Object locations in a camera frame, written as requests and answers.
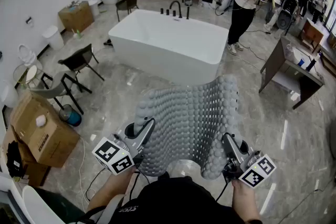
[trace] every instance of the white marker cube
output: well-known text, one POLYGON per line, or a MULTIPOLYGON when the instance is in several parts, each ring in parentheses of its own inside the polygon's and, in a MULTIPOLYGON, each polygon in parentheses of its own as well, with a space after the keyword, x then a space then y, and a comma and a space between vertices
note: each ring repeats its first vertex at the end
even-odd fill
POLYGON ((134 165, 130 153, 116 143, 103 137, 92 151, 93 155, 106 169, 117 175, 134 165))
POLYGON ((268 157, 261 157, 256 163, 252 164, 239 178, 247 186, 256 188, 265 181, 276 169, 274 162, 268 157))

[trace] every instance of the white toilet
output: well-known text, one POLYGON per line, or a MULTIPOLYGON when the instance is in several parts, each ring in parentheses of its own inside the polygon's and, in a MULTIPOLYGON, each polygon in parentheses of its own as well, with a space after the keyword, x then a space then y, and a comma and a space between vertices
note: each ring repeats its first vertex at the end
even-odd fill
POLYGON ((20 60, 25 64, 26 67, 31 67, 36 65, 38 69, 42 69, 42 64, 37 60, 36 54, 25 44, 20 44, 17 47, 17 53, 20 60))

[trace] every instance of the blue cup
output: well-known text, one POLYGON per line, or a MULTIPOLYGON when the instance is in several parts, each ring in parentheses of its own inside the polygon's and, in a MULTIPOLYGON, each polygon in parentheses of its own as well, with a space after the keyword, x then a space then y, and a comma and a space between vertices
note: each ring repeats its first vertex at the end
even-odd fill
POLYGON ((304 64, 304 59, 303 58, 301 58, 301 60, 299 61, 299 63, 298 63, 298 66, 302 66, 303 64, 304 64))

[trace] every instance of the black pants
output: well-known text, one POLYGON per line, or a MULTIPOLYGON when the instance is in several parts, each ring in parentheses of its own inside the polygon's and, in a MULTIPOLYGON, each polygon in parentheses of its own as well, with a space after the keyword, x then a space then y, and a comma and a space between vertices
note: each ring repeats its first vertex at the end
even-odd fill
POLYGON ((231 26, 227 43, 229 45, 239 41, 240 36, 248 29, 252 23, 256 9, 240 7, 236 1, 233 4, 231 26))
POLYGON ((308 0, 302 0, 301 10, 303 9, 303 12, 302 12, 302 16, 303 17, 306 14, 306 11, 307 11, 307 4, 308 4, 308 0))
POLYGON ((319 12, 317 9, 315 9, 314 15, 313 15, 313 20, 312 20, 314 24, 316 24, 316 22, 319 19, 320 15, 321 15, 321 12, 319 12))

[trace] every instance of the backpack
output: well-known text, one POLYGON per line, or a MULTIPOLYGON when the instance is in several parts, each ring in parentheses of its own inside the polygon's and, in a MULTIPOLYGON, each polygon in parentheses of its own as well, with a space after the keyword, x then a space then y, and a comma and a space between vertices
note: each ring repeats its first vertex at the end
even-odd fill
POLYGON ((299 8, 298 0, 283 0, 281 11, 279 12, 277 25, 279 29, 286 30, 293 21, 294 13, 299 8))
POLYGON ((282 10, 285 10, 289 14, 294 14, 299 8, 298 0, 283 0, 282 10))

